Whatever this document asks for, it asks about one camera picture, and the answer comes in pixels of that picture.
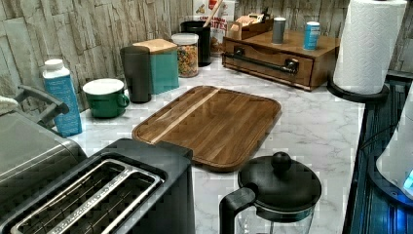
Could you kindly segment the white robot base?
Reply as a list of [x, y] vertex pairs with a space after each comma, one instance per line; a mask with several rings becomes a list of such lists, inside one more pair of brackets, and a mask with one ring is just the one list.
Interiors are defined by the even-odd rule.
[[400, 120], [385, 150], [373, 160], [369, 176], [392, 200], [412, 208], [413, 94], [409, 89]]

